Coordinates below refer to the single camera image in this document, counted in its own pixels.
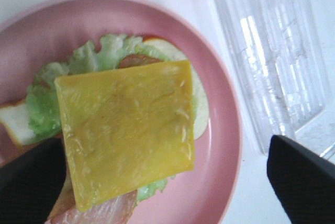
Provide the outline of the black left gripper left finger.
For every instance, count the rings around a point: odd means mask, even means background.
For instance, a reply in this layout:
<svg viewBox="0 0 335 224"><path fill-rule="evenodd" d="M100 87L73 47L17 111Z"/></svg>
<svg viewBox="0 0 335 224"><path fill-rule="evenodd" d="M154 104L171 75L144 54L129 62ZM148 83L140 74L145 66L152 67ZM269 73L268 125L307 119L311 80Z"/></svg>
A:
<svg viewBox="0 0 335 224"><path fill-rule="evenodd" d="M1 223L44 223L66 177L61 139L49 139L1 167Z"/></svg>

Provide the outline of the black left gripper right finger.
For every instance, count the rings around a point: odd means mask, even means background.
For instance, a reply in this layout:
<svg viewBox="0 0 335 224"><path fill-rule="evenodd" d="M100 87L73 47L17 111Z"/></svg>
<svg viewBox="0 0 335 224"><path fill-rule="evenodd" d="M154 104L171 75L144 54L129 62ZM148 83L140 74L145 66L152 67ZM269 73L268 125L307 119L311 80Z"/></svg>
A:
<svg viewBox="0 0 335 224"><path fill-rule="evenodd" d="M334 223L333 163L273 135L266 173L291 223Z"/></svg>

